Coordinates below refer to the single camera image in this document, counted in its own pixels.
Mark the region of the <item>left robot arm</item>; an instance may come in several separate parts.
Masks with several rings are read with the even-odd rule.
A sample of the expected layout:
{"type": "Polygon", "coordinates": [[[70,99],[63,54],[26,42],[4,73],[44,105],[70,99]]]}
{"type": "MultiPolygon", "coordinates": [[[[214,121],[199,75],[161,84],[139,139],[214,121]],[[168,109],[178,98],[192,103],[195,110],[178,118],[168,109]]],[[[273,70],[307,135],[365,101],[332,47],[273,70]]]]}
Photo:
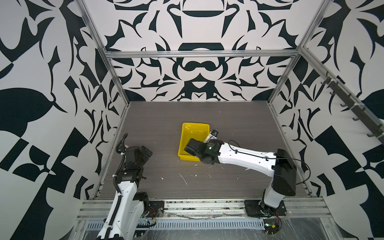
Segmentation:
{"type": "Polygon", "coordinates": [[[149,197],[146,192],[138,192],[144,178],[144,165],[152,152],[144,147],[122,147],[121,163],[113,175],[116,194],[97,240],[132,240],[142,215],[149,210],[149,197]]]}

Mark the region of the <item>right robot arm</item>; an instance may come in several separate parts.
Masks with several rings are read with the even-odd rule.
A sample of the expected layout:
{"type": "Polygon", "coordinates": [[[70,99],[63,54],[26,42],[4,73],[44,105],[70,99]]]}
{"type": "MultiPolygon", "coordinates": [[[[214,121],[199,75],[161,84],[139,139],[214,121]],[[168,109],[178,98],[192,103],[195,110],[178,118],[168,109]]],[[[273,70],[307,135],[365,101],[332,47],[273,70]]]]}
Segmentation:
{"type": "Polygon", "coordinates": [[[220,140],[190,139],[184,151],[204,164],[228,164],[254,170],[272,178],[265,189],[261,207],[277,209],[285,197],[296,195],[297,166],[287,151],[257,152],[220,140]]]}

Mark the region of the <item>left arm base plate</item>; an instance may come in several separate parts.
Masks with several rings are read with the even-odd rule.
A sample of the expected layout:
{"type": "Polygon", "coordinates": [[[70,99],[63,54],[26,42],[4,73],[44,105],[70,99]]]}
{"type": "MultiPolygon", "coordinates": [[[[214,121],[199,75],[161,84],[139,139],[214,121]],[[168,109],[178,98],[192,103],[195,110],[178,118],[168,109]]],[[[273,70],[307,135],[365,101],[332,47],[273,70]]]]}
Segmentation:
{"type": "Polygon", "coordinates": [[[146,218],[157,218],[163,215],[165,209],[164,201],[150,201],[149,208],[144,211],[143,216],[146,218]]]}

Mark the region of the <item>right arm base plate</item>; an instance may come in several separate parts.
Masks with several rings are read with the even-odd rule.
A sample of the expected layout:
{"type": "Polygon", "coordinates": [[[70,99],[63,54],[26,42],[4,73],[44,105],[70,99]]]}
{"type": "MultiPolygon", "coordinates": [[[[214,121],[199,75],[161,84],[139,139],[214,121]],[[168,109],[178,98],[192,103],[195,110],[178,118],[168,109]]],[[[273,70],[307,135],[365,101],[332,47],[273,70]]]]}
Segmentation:
{"type": "Polygon", "coordinates": [[[247,216],[253,218],[286,216],[287,212],[284,201],[281,201],[277,208],[272,208],[266,205],[262,200],[245,200],[244,205],[247,216]]]}

